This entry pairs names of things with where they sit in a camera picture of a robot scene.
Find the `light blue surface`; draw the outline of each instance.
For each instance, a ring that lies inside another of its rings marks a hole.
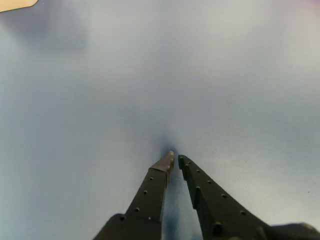
[[[168,149],[320,229],[318,1],[39,0],[0,47],[0,239],[91,240]],[[201,239],[177,163],[163,239]]]

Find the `beige object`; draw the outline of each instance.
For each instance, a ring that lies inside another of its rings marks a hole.
[[[0,12],[31,7],[38,0],[0,0]]]

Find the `gray table surface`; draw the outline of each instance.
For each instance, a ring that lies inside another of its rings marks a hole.
[[[169,149],[320,229],[319,1],[39,0],[0,47],[0,239],[92,239]],[[177,164],[163,239],[201,239]]]

